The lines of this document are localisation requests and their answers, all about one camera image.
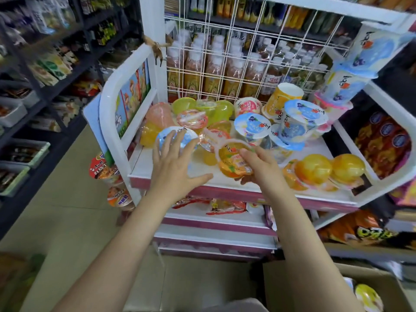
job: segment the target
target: left hand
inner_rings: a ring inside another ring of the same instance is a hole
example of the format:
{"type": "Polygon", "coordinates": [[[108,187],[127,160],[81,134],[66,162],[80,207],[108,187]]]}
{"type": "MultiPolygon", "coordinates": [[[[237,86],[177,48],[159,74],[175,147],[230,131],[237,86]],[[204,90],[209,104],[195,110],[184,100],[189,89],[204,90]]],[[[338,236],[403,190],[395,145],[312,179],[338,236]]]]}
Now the left hand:
{"type": "Polygon", "coordinates": [[[159,139],[156,139],[153,146],[153,172],[148,194],[152,193],[156,197],[163,196],[169,199],[169,207],[183,199],[195,187],[213,178],[212,173],[194,178],[188,176],[188,164],[198,139],[190,141],[179,154],[180,143],[185,132],[186,130],[180,131],[171,144],[176,133],[176,131],[171,131],[165,139],[160,154],[159,139]]]}

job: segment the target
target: beige floor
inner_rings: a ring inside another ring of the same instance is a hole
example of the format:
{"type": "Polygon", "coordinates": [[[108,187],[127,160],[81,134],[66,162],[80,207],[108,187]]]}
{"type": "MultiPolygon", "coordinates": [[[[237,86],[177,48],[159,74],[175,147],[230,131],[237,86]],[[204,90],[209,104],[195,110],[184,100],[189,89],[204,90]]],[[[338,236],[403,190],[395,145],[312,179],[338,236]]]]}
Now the beige floor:
{"type": "MultiPolygon", "coordinates": [[[[98,151],[87,127],[0,242],[1,251],[47,254],[22,312],[49,311],[117,232],[106,186],[88,176],[98,151]]],[[[163,260],[166,267],[148,249],[126,311],[189,311],[254,296],[248,264],[163,260]]]]}

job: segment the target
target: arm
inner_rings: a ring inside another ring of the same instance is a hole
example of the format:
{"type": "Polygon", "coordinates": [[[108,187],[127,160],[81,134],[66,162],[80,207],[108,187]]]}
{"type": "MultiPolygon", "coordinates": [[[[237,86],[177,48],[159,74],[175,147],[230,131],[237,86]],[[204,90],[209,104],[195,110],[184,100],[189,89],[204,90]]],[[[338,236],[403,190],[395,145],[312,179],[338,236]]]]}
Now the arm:
{"type": "Polygon", "coordinates": [[[249,180],[260,186],[273,210],[297,310],[364,312],[274,158],[260,147],[256,152],[242,150],[241,155],[254,171],[249,180]]]}
{"type": "Polygon", "coordinates": [[[58,302],[54,312],[122,311],[141,259],[166,211],[192,189],[212,178],[212,174],[188,177],[188,163],[197,140],[191,141],[179,156],[185,131],[180,132],[171,145],[174,133],[172,131],[166,137],[161,155],[159,142],[155,143],[151,186],[146,196],[117,235],[58,302]]]}

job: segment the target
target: right hand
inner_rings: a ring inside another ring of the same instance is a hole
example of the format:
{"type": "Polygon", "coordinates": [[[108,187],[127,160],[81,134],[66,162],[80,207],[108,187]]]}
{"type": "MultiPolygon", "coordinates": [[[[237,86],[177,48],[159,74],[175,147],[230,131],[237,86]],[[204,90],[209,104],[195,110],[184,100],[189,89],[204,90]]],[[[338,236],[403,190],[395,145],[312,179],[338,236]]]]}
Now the right hand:
{"type": "Polygon", "coordinates": [[[290,190],[278,163],[269,152],[257,146],[255,153],[241,149],[240,154],[254,171],[253,175],[242,177],[242,185],[248,182],[256,183],[266,200],[270,200],[275,194],[290,190]]]}

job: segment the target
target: white wire grid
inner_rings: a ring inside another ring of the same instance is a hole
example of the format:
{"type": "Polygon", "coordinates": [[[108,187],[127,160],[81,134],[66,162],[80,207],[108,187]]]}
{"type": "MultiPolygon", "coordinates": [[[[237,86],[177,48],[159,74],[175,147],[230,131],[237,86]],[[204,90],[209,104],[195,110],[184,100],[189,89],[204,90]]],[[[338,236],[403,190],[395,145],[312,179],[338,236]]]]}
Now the white wire grid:
{"type": "MultiPolygon", "coordinates": [[[[210,4],[210,2],[214,2],[214,0],[207,0],[206,4],[210,4]]],[[[189,12],[189,0],[179,0],[179,16],[165,16],[165,19],[167,20],[175,20],[178,22],[179,25],[179,37],[181,37],[181,28],[183,28],[185,26],[185,23],[192,23],[195,25],[199,25],[199,26],[203,26],[203,32],[205,32],[208,35],[208,40],[210,39],[210,35],[211,35],[211,29],[212,28],[221,28],[224,29],[228,32],[228,37],[226,37],[226,43],[225,43],[225,50],[223,53],[224,56],[224,63],[221,67],[221,75],[216,76],[216,75],[212,75],[210,73],[206,73],[205,69],[206,69],[206,61],[207,61],[207,57],[209,57],[210,54],[213,54],[214,51],[209,49],[210,43],[209,41],[204,41],[203,44],[203,49],[195,49],[192,47],[188,47],[188,46],[183,46],[180,49],[180,58],[181,58],[181,62],[180,62],[180,68],[169,68],[168,67],[168,72],[177,72],[179,74],[179,88],[171,88],[168,85],[168,93],[176,93],[179,94],[179,97],[185,97],[188,94],[197,94],[198,95],[198,99],[202,99],[202,98],[208,98],[208,99],[214,99],[214,100],[229,100],[232,103],[241,98],[240,94],[241,94],[241,89],[244,83],[246,84],[252,84],[254,86],[257,86],[257,93],[255,94],[254,97],[258,97],[259,93],[260,93],[260,89],[262,87],[270,87],[270,88],[275,88],[276,85],[272,85],[270,83],[265,82],[265,78],[266,78],[266,74],[268,72],[268,69],[270,67],[270,65],[274,65],[274,66],[280,66],[280,67],[284,67],[285,65],[283,64],[274,64],[272,62],[273,57],[270,56],[268,61],[257,61],[257,60],[251,60],[249,59],[247,56],[249,55],[249,53],[254,52],[254,47],[255,47],[255,43],[257,40],[258,36],[264,36],[264,37],[269,37],[272,39],[272,43],[274,43],[274,50],[276,50],[277,48],[277,44],[280,40],[284,40],[287,42],[291,42],[291,43],[298,43],[301,44],[300,48],[303,48],[305,45],[309,46],[309,47],[318,47],[319,49],[319,54],[317,55],[317,57],[322,58],[325,49],[326,48],[334,48],[336,49],[338,52],[340,52],[341,55],[345,56],[346,53],[348,52],[349,47],[348,46],[344,46],[344,45],[338,45],[338,44],[334,44],[332,42],[333,37],[336,34],[336,31],[338,30],[338,27],[340,26],[342,19],[344,18],[344,16],[340,16],[340,18],[338,19],[338,22],[335,24],[335,27],[333,29],[333,31],[330,33],[330,35],[328,35],[328,38],[326,41],[319,41],[319,40],[315,40],[312,37],[308,38],[308,33],[309,30],[311,28],[311,26],[313,25],[315,18],[318,14],[319,11],[316,10],[310,10],[313,11],[312,15],[313,18],[309,23],[309,26],[307,27],[307,30],[304,32],[304,36],[302,38],[300,37],[296,37],[296,36],[289,36],[287,34],[285,34],[284,32],[284,27],[286,25],[287,20],[290,17],[290,13],[292,11],[294,11],[295,7],[293,6],[288,6],[286,13],[284,15],[284,20],[283,23],[280,27],[276,27],[276,33],[273,32],[268,32],[268,31],[262,31],[259,30],[260,28],[260,22],[261,22],[261,18],[264,14],[264,11],[266,9],[266,2],[267,1],[262,1],[262,6],[260,9],[260,14],[258,16],[257,22],[255,24],[255,28],[254,29],[246,29],[246,28],[241,28],[236,26],[236,16],[237,16],[237,4],[239,3],[239,0],[235,0],[234,4],[236,4],[233,7],[233,12],[232,12],[232,17],[230,18],[230,24],[229,25],[225,25],[225,24],[216,24],[216,23],[211,23],[211,16],[213,16],[213,13],[209,12],[209,11],[205,11],[205,20],[195,20],[195,19],[188,19],[187,18],[187,14],[189,12]],[[231,46],[231,36],[233,34],[234,31],[239,31],[239,32],[245,32],[247,33],[247,37],[248,34],[252,35],[252,40],[251,40],[251,44],[250,47],[248,49],[247,52],[245,52],[244,56],[241,58],[237,58],[235,56],[233,56],[229,51],[230,51],[230,46],[231,46]],[[195,72],[195,71],[188,71],[184,69],[184,64],[185,64],[185,56],[188,54],[189,52],[202,52],[203,53],[203,57],[202,57],[202,68],[200,71],[195,72]],[[228,59],[243,59],[245,61],[244,63],[244,67],[243,67],[243,72],[242,72],[242,78],[241,79],[236,79],[236,78],[230,78],[228,76],[226,76],[225,71],[226,71],[226,65],[227,65],[227,61],[228,59]],[[247,73],[247,68],[250,65],[250,62],[260,62],[260,63],[264,63],[266,66],[264,68],[264,72],[263,72],[263,77],[261,79],[261,82],[253,82],[253,81],[249,81],[244,79],[246,73],[247,73]],[[185,89],[183,86],[184,80],[185,80],[185,74],[190,74],[190,75],[195,75],[195,74],[199,74],[199,89],[195,92],[195,91],[190,91],[188,89],[185,89]],[[219,79],[219,85],[218,85],[218,92],[216,92],[216,94],[211,94],[211,93],[207,93],[203,91],[203,86],[204,86],[204,80],[205,77],[210,77],[210,78],[216,78],[219,79]],[[238,89],[236,92],[236,96],[226,96],[226,95],[222,95],[222,91],[223,91],[223,85],[224,85],[224,81],[225,80],[230,80],[230,81],[234,81],[234,82],[238,82],[238,89]]],[[[299,52],[299,50],[296,52],[294,58],[297,58],[297,54],[299,52]]],[[[287,74],[290,73],[291,70],[293,69],[297,69],[297,70],[308,70],[309,73],[307,75],[307,77],[305,78],[305,81],[302,83],[302,85],[300,86],[302,89],[304,89],[304,85],[305,83],[307,83],[309,77],[311,76],[312,72],[318,72],[318,73],[327,73],[328,70],[321,72],[318,71],[315,68],[310,68],[310,67],[305,67],[305,66],[294,66],[294,65],[289,65],[289,68],[287,70],[286,74],[282,75],[282,78],[280,80],[280,82],[284,82],[285,78],[287,76],[287,74]]],[[[307,90],[304,89],[304,96],[308,96],[310,93],[313,93],[314,90],[307,90]]]]}

